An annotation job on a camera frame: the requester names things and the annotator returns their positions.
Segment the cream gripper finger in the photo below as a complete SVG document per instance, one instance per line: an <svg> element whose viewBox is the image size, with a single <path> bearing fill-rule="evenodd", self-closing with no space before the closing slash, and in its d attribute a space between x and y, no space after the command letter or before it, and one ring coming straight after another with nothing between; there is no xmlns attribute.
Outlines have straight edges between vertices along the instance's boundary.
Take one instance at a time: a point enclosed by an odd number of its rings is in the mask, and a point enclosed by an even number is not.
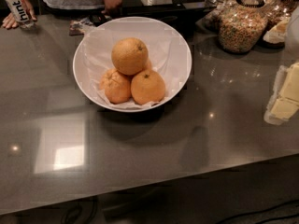
<svg viewBox="0 0 299 224"><path fill-rule="evenodd" d="M281 65L263 119L273 125L288 121L299 110L299 63Z"/></svg>

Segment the person's right hand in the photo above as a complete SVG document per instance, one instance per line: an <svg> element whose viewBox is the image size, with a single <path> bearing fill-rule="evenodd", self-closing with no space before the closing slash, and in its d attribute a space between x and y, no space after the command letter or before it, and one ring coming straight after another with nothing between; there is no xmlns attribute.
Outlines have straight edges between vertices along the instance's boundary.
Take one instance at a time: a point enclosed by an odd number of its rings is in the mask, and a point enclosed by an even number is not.
<svg viewBox="0 0 299 224"><path fill-rule="evenodd" d="M30 22L37 21L34 8L29 0L20 0L21 9ZM2 27L6 29L17 28L21 22L17 21L13 12L10 12L2 21Z"/></svg>

